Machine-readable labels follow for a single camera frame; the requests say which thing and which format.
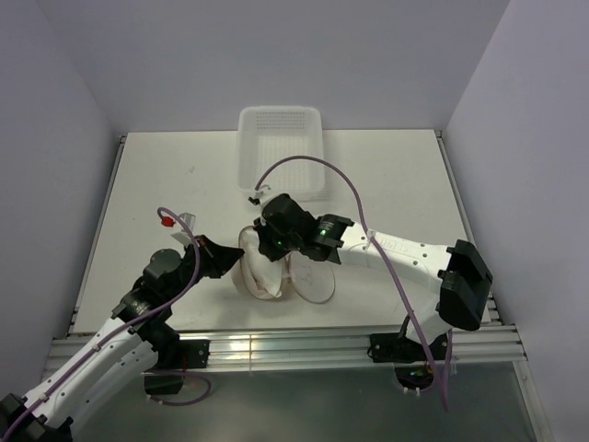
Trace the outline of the mesh laundry bag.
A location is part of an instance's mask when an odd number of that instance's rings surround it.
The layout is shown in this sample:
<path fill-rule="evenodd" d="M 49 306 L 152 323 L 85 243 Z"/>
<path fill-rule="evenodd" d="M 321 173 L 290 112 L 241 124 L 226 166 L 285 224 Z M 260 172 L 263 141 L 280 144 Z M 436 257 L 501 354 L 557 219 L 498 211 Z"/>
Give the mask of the mesh laundry bag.
<path fill-rule="evenodd" d="M 328 263 L 313 262 L 299 252 L 291 252 L 280 261 L 284 261 L 283 296 L 293 292 L 305 302 L 316 305 L 325 304 L 332 299 L 336 282 L 334 272 Z M 240 262 L 241 260 L 231 271 L 232 282 L 239 293 L 253 297 L 245 287 Z"/>

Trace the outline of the white bra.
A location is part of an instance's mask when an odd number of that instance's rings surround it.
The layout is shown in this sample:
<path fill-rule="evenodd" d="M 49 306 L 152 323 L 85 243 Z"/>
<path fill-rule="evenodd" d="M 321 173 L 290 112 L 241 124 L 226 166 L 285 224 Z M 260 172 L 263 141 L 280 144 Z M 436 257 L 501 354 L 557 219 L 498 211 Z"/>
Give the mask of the white bra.
<path fill-rule="evenodd" d="M 244 251 L 240 262 L 245 287 L 256 299 L 278 300 L 283 296 L 284 261 L 271 262 L 259 251 L 258 232 L 244 227 L 238 236 L 238 246 Z"/>

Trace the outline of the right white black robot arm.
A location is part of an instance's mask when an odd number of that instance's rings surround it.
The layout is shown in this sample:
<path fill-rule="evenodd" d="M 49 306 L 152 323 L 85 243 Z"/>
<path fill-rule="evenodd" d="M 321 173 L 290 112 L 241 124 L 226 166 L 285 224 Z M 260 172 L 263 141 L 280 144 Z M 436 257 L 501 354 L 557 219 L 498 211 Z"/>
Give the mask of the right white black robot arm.
<path fill-rule="evenodd" d="M 254 221 L 259 252 L 272 262 L 297 253 L 312 262 L 393 271 L 395 280 L 429 290 L 432 298 L 408 314 L 406 330 L 398 337 L 406 357 L 421 357 L 438 336 L 452 329 L 479 329 L 493 276 L 473 243 L 420 243 L 339 215 L 315 217 L 286 193 L 257 194 L 250 202 L 260 209 Z"/>

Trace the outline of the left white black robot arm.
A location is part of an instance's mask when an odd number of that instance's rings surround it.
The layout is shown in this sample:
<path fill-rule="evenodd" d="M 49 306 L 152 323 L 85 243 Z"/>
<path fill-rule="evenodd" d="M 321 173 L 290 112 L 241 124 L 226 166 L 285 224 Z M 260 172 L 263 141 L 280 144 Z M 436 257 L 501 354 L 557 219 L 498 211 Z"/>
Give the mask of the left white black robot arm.
<path fill-rule="evenodd" d="M 154 253 L 132 290 L 79 351 L 25 395 L 2 399 L 2 440 L 70 441 L 131 380 L 175 364 L 179 335 L 167 325 L 172 304 L 202 278 L 223 277 L 243 254 L 205 236 L 193 238 L 184 253 Z"/>

